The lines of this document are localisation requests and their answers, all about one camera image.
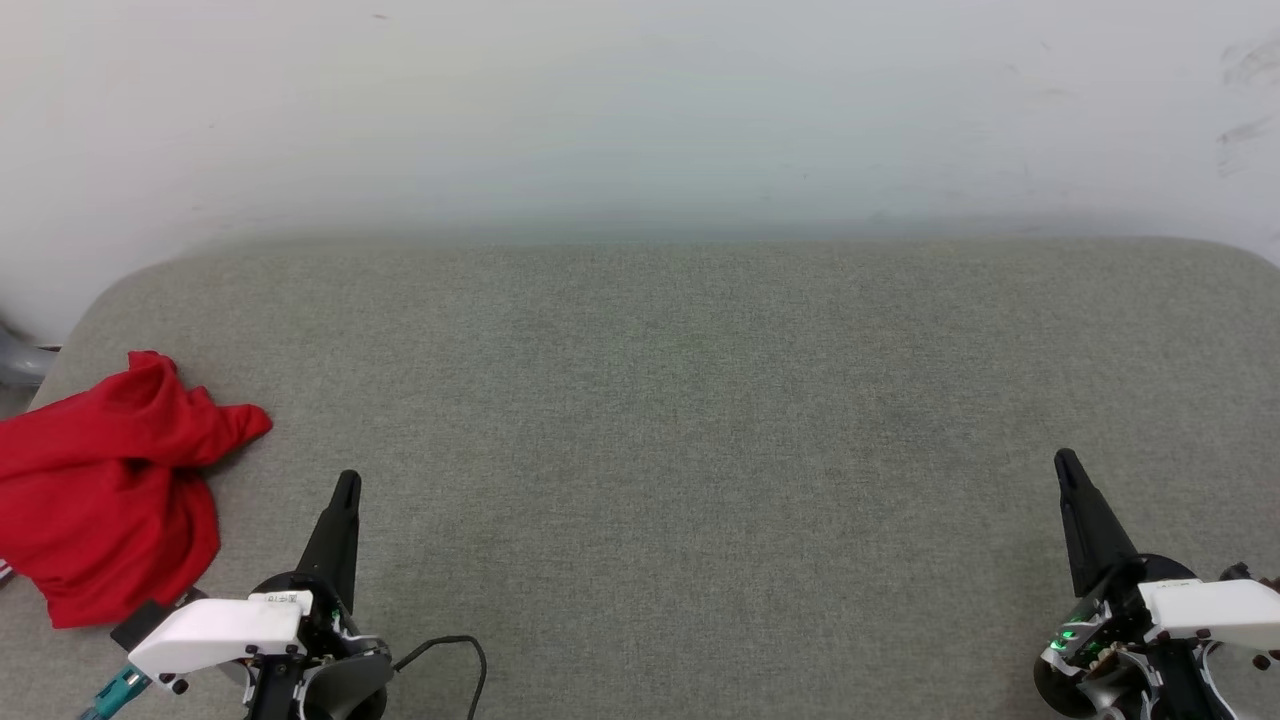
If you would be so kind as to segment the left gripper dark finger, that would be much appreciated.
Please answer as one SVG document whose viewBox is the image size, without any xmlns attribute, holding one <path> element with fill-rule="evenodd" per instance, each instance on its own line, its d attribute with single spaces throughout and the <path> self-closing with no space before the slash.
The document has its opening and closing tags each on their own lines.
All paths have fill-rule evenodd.
<svg viewBox="0 0 1280 720">
<path fill-rule="evenodd" d="M 343 470 L 308 538 L 297 571 L 320 577 L 334 591 L 349 589 L 349 471 Z"/>
<path fill-rule="evenodd" d="M 343 470 L 326 506 L 330 539 L 325 574 L 346 610 L 355 611 L 356 569 L 358 562 L 361 475 Z"/>
</svg>

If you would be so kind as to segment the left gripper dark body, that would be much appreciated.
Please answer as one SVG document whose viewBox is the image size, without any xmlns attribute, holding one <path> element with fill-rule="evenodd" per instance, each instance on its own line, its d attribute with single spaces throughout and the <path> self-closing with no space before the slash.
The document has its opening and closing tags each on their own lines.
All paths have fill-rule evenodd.
<svg viewBox="0 0 1280 720">
<path fill-rule="evenodd" d="M 253 600 L 300 606 L 278 650 L 255 646 L 246 661 L 250 719 L 379 719 L 393 676 L 390 651 L 358 630 L 352 571 L 291 571 L 253 589 Z"/>
</svg>

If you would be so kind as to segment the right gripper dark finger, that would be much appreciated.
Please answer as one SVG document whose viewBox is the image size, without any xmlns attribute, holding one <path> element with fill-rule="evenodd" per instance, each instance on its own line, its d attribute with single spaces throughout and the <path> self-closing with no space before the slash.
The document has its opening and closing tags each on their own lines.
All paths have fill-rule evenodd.
<svg viewBox="0 0 1280 720">
<path fill-rule="evenodd" d="M 1074 450 L 1055 454 L 1055 471 L 1071 585 L 1075 597 L 1083 598 L 1098 573 L 1088 523 L 1098 491 Z"/>
<path fill-rule="evenodd" d="M 1096 585 L 1112 566 L 1125 562 L 1138 555 L 1129 534 L 1117 520 L 1110 503 L 1097 488 L 1094 506 L 1089 514 L 1091 543 L 1097 561 Z"/>
</svg>

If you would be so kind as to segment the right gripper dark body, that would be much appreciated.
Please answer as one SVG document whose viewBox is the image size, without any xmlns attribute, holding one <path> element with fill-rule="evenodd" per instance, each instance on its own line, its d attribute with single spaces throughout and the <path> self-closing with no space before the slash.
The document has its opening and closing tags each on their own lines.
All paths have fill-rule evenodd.
<svg viewBox="0 0 1280 720">
<path fill-rule="evenodd" d="M 1117 564 L 1036 660 L 1036 689 L 1073 719 L 1239 719 L 1213 675 L 1234 647 L 1277 671 L 1277 580 L 1238 562 L 1216 582 L 1158 555 Z"/>
</svg>

